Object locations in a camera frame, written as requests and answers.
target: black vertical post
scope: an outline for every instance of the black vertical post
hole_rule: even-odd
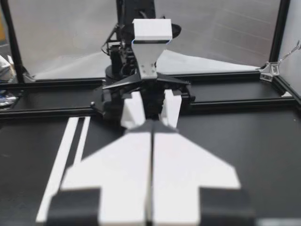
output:
[[[281,0],[280,2],[272,49],[269,56],[270,62],[278,61],[290,2],[291,0]]]
[[[16,76],[17,76],[19,83],[24,83],[24,77],[23,77],[24,68],[23,68],[23,64],[22,64],[21,54],[20,54],[20,50],[19,50],[19,46],[18,46],[18,42],[17,42],[17,38],[16,38],[13,21],[11,18],[8,0],[1,0],[1,7],[2,7],[2,12],[3,12],[4,18],[7,23],[7,27],[8,27],[9,44],[10,44],[12,58],[14,60]]]

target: black pad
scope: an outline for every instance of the black pad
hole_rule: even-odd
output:
[[[200,188],[200,226],[253,226],[255,213],[243,190]]]
[[[100,189],[62,191],[52,198],[46,226],[98,226]]]

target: black mount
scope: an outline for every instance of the black mount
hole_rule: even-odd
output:
[[[182,106],[188,107],[195,100],[190,83],[166,75],[158,74],[157,79],[141,80],[138,73],[114,84],[94,90],[91,107],[108,120],[120,120],[123,103],[132,92],[139,91],[144,105],[146,118],[155,119],[162,111],[164,91],[171,89],[182,96]]]

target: metal bracket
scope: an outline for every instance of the metal bracket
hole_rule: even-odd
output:
[[[279,63],[268,62],[263,69],[259,69],[259,72],[261,73],[260,74],[261,80],[272,82],[274,76],[280,75]]]
[[[260,74],[260,79],[264,81],[273,81],[273,77],[276,75],[280,75],[280,64],[282,61],[284,61],[286,58],[288,58],[291,54],[293,54],[295,51],[301,49],[301,42],[300,40],[297,42],[297,45],[290,51],[288,52],[284,57],[279,59],[277,62],[267,62],[265,64],[265,67],[263,69],[259,69]]]

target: white tape strip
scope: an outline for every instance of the white tape strip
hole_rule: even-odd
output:
[[[36,218],[37,224],[43,224],[46,221],[51,198],[60,187],[78,121],[79,118],[69,118],[68,120]]]
[[[88,129],[89,129],[89,124],[90,124],[90,119],[91,117],[86,117],[83,125],[83,129],[80,134],[80,139],[79,139],[79,145],[76,150],[75,158],[74,158],[74,165],[80,163],[81,158],[83,156],[84,152],[84,147],[85,147],[85,142],[88,134]]]

